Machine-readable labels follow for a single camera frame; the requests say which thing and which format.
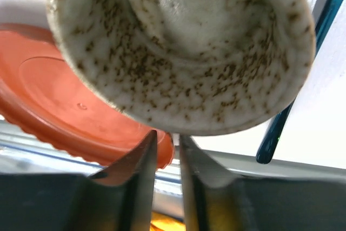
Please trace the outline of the orange plastic plate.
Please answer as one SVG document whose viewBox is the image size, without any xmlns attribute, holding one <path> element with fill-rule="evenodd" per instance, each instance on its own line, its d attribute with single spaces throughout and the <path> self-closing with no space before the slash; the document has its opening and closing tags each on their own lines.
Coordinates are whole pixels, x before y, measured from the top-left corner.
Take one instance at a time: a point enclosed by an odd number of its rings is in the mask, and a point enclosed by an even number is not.
<svg viewBox="0 0 346 231">
<path fill-rule="evenodd" d="M 150 131 L 85 87 L 49 30 L 24 24 L 1 25 L 1 114 L 40 141 L 103 166 Z"/>
</svg>

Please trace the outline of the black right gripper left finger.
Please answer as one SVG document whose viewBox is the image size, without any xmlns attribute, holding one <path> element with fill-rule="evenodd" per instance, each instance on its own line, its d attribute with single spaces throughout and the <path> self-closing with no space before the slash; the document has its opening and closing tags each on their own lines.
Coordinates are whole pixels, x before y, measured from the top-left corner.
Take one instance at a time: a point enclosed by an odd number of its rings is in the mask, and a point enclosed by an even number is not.
<svg viewBox="0 0 346 231">
<path fill-rule="evenodd" d="M 1 175 L 1 230 L 149 230 L 157 159 L 150 131 L 97 173 Z"/>
</svg>

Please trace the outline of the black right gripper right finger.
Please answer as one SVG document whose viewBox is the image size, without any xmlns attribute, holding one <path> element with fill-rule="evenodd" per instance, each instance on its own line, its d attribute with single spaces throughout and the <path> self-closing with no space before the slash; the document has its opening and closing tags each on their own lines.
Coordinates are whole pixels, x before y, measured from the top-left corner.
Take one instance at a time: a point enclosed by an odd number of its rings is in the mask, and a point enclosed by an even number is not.
<svg viewBox="0 0 346 231">
<path fill-rule="evenodd" d="M 345 230 L 345 182 L 234 173 L 179 137 L 187 230 Z"/>
</svg>

